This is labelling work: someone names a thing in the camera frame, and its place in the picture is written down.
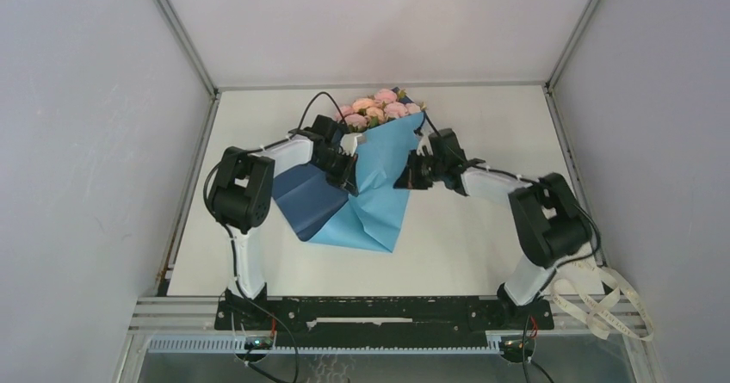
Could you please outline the pink flower bunch stem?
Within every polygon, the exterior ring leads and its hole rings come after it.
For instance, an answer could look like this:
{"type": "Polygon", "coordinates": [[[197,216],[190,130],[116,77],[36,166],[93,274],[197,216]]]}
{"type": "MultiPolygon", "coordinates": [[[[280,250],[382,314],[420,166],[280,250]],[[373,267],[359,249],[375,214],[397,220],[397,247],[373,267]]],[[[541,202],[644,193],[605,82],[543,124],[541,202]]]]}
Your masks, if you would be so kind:
{"type": "Polygon", "coordinates": [[[425,104],[410,102],[405,105],[405,109],[408,115],[418,114],[425,110],[425,104]]]}

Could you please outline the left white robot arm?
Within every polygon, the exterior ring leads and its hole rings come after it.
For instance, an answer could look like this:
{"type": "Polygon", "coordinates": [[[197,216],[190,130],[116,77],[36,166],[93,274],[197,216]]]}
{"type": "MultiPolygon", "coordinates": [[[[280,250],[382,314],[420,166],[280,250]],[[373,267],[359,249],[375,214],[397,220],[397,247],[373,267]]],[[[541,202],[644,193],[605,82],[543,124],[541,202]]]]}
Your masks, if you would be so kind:
{"type": "Polygon", "coordinates": [[[236,318],[250,329],[263,326],[269,306],[259,228],[272,200],[293,209],[294,222],[311,237],[359,190],[356,149],[365,136],[320,115],[268,145],[253,150],[230,146],[204,183],[204,204],[232,245],[231,294],[242,298],[236,318]]]}

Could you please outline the blue wrapping paper sheet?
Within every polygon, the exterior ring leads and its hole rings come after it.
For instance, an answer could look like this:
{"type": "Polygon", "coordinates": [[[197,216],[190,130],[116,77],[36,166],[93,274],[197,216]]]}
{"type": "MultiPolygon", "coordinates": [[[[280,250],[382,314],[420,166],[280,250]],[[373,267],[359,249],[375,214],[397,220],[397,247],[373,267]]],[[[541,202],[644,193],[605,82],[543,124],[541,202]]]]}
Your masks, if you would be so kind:
{"type": "Polygon", "coordinates": [[[424,111],[355,131],[367,137],[356,150],[358,196],[331,186],[312,164],[277,176],[273,199],[296,237],[312,244],[393,251],[409,199],[408,191],[393,184],[417,147],[423,124],[424,111]]]}

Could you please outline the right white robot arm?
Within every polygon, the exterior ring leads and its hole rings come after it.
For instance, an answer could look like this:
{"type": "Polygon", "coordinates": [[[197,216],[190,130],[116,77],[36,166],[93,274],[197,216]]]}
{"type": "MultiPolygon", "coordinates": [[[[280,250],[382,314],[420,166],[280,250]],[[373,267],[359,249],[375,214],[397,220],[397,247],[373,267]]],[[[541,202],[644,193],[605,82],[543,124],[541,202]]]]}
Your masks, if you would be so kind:
{"type": "Polygon", "coordinates": [[[598,236],[595,223],[561,174],[534,180],[467,158],[450,128],[420,137],[393,186],[426,190],[437,182],[459,195],[489,200],[511,212],[523,255],[498,288],[498,319],[507,327],[518,328],[528,321],[530,304],[559,267],[583,260],[579,250],[598,236]]]}

